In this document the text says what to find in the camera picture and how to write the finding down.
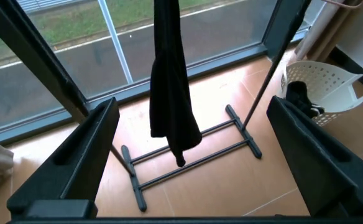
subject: white plastic basket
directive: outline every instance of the white plastic basket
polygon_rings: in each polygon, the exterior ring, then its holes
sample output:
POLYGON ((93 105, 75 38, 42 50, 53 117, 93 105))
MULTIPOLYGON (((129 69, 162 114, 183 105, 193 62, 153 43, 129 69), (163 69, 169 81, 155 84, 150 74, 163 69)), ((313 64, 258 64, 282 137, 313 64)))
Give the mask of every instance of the white plastic basket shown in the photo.
POLYGON ((285 67, 281 79, 281 97, 287 94, 287 84, 303 81, 307 85, 308 98, 322 106, 325 113, 313 118, 320 126, 337 118, 343 112, 363 102, 357 99, 352 84, 363 77, 347 72, 337 66, 314 61, 298 61, 285 67))

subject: grass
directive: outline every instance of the grass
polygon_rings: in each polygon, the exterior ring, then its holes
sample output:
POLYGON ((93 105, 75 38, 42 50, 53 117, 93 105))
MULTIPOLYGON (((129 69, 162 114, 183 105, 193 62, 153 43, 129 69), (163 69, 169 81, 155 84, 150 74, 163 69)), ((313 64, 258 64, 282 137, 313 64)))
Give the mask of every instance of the grass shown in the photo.
MULTIPOLYGON (((214 0, 179 0, 180 10, 214 0)), ((153 0, 107 0, 115 27, 154 16, 153 0)), ((107 30, 97 1, 30 16, 39 32, 53 46, 59 42, 107 30)), ((13 55, 0 39, 0 59, 13 55)))

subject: black metal rack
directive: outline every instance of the black metal rack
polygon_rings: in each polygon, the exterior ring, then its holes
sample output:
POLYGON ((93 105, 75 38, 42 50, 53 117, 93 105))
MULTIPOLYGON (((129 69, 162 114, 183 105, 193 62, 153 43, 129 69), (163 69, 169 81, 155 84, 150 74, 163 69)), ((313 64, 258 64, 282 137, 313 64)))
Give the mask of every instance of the black metal rack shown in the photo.
POLYGON ((262 157, 262 153, 261 153, 259 147, 256 145, 253 137, 247 131, 246 126, 247 126, 249 120, 251 119, 257 105, 259 104, 259 101, 260 101, 261 97, 263 96, 264 91, 267 88, 267 85, 271 81, 271 78, 273 77, 273 74, 274 74, 278 64, 280 63, 281 58, 282 58, 284 52, 286 51, 290 41, 292 40, 293 36, 295 35, 297 30, 299 29, 300 24, 303 22, 303 18, 305 16, 305 12, 306 12, 306 9, 307 9, 309 3, 310 3, 309 1, 305 1, 302 4, 300 11, 296 14, 295 19, 290 24, 289 30, 287 32, 287 36, 284 39, 284 41, 282 42, 282 45, 279 48, 277 54, 273 58, 273 63, 271 65, 271 67, 270 67, 270 70, 269 70, 269 72, 268 72, 268 74, 267 74, 267 76, 266 76, 266 78, 264 80, 264 83, 262 84, 262 87, 260 88, 260 90, 259 90, 259 92, 257 94, 257 97, 256 97, 252 107, 250 108, 250 110, 248 112, 248 115, 247 115, 245 121, 242 123, 241 120, 239 119, 238 115, 236 114, 236 112, 232 108, 232 106, 227 105, 226 106, 226 112, 229 115, 230 120, 226 121, 226 122, 223 122, 221 124, 218 124, 216 126, 213 126, 212 128, 209 128, 209 129, 204 130, 203 132, 201 132, 202 135, 205 135, 205 134, 212 133, 215 130, 225 128, 226 126, 229 126, 231 124, 235 124, 237 129, 239 130, 240 134, 244 138, 243 141, 235 143, 232 146, 226 147, 226 148, 224 148, 224 149, 222 149, 222 150, 220 150, 218 152, 215 152, 215 153, 213 153, 211 155, 208 155, 208 156, 206 156, 206 157, 204 157, 202 159, 199 159, 199 160, 197 160, 195 162, 187 164, 184 167, 181 167, 181 168, 179 168, 177 170, 173 170, 173 171, 171 171, 171 172, 169 172, 167 174, 164 174, 164 175, 162 175, 160 177, 152 179, 152 180, 150 180, 150 181, 148 181, 146 183, 143 183, 143 184, 139 183, 139 180, 137 178, 137 173, 136 173, 136 171, 134 169, 134 166, 137 165, 138 163, 142 162, 143 160, 146 160, 148 158, 152 158, 152 157, 155 157, 155 156, 159 156, 161 153, 164 153, 164 152, 168 151, 169 146, 161 147, 160 149, 156 149, 156 150, 154 150, 152 152, 149 152, 149 153, 147 153, 147 154, 145 154, 143 156, 137 157, 135 159, 131 158, 131 155, 129 153, 129 149, 128 149, 127 146, 122 146, 121 147, 121 151, 122 151, 122 154, 124 156, 124 160, 122 160, 122 159, 118 159, 118 160, 119 160, 119 162, 122 163, 122 165, 124 167, 127 167, 126 170, 128 171, 128 173, 130 175, 133 191, 135 193, 137 204, 139 206, 140 211, 144 212, 147 209, 147 204, 146 204, 146 202, 144 200, 144 196, 143 196, 143 193, 142 193, 143 190, 145 190, 145 189, 147 189, 147 188, 149 188, 149 187, 151 187, 151 186, 153 186, 153 185, 155 185, 155 184, 157 184, 157 183, 159 183, 159 182, 161 182, 161 181, 163 181, 165 179, 175 177, 176 175, 181 174, 182 172, 184 172, 184 171, 186 171, 188 169, 191 169, 193 167, 202 165, 203 163, 208 162, 211 159, 214 159, 216 157, 225 155, 228 152, 231 152, 232 150, 237 149, 237 148, 239 148, 239 147, 241 147, 241 146, 243 146, 245 144, 250 147, 250 149, 252 150, 252 153, 255 155, 256 158, 260 159, 262 157))

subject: baseboard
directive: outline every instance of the baseboard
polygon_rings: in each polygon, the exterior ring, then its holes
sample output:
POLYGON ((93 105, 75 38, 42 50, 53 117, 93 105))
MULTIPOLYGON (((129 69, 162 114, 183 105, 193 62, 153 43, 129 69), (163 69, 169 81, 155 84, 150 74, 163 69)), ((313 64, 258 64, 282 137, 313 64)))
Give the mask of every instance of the baseboard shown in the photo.
MULTIPOLYGON (((337 47, 333 48, 329 58, 348 72, 363 74, 363 68, 337 47)), ((363 84, 363 78, 360 78, 359 81, 363 84)))

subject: horizontal metal bar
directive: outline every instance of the horizontal metal bar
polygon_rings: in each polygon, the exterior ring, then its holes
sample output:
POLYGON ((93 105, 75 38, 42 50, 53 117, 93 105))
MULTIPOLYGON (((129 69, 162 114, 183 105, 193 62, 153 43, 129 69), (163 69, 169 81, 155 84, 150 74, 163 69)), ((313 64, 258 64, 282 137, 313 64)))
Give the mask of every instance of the horizontal metal bar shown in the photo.
MULTIPOLYGON (((202 135, 205 135, 205 134, 207 134, 207 133, 210 133, 210 132, 212 132, 212 131, 214 131, 214 130, 216 130, 216 129, 222 128, 223 126, 228 125, 228 124, 231 124, 231 123, 233 123, 233 122, 235 122, 235 119, 228 120, 228 121, 226 121, 226 122, 223 122, 223 123, 221 123, 221 124, 218 124, 218 125, 216 125, 216 126, 213 126, 212 128, 209 128, 209 129, 204 130, 203 132, 201 132, 201 134, 202 134, 202 135)), ((151 157, 151 156, 153 156, 153 155, 155 155, 155 154, 157 154, 157 153, 163 152, 163 151, 165 151, 165 150, 167 150, 167 149, 169 149, 169 146, 161 147, 161 148, 156 149, 156 150, 154 150, 154 151, 152 151, 152 152, 149 152, 149 153, 147 153, 147 154, 144 154, 143 156, 139 156, 139 157, 136 157, 135 159, 132 159, 132 160, 131 160, 131 163, 132 163, 132 164, 138 163, 139 161, 141 161, 141 160, 143 160, 143 159, 145 159, 145 158, 151 157)))
POLYGON ((235 144, 233 144, 232 146, 229 146, 229 147, 227 147, 227 148, 225 148, 225 149, 222 149, 222 150, 220 150, 220 151, 218 151, 218 152, 215 152, 215 153, 212 153, 212 154, 210 154, 210 155, 208 155, 208 156, 205 156, 205 157, 204 157, 204 158, 202 158, 202 159, 198 159, 197 161, 192 162, 191 164, 185 165, 185 166, 183 166, 182 168, 179 168, 179 169, 177 169, 177 170, 174 170, 174 171, 171 171, 171 172, 169 172, 169 173, 167 173, 167 174, 164 174, 164 175, 162 175, 162 176, 160 176, 160 177, 157 177, 157 178, 155 178, 155 179, 152 179, 152 180, 150 180, 150 181, 147 181, 146 183, 144 183, 144 184, 140 185, 140 186, 139 186, 139 188, 140 188, 140 189, 142 189, 142 190, 144 190, 144 189, 146 189, 146 188, 148 188, 148 187, 151 187, 151 186, 153 186, 154 184, 157 184, 158 182, 160 182, 160 181, 162 181, 162 180, 164 180, 164 179, 167 179, 167 178, 170 178, 170 177, 172 177, 172 176, 176 176, 177 174, 180 174, 180 173, 181 173, 181 172, 183 172, 184 170, 187 170, 187 169, 189 169, 189 168, 191 168, 191 167, 194 167, 194 166, 197 166, 197 165, 199 165, 199 164, 201 164, 201 163, 204 163, 204 162, 206 162, 206 161, 209 161, 209 160, 211 160, 211 159, 213 159, 213 158, 215 158, 215 157, 217 157, 217 156, 221 156, 221 155, 223 155, 223 154, 225 154, 225 153, 227 153, 227 152, 229 152, 229 151, 233 150, 234 148, 237 148, 237 147, 239 147, 239 146, 242 146, 242 145, 246 144, 248 141, 253 141, 253 140, 252 140, 252 139, 246 139, 246 140, 243 140, 243 141, 241 141, 241 142, 239 142, 239 143, 235 143, 235 144))

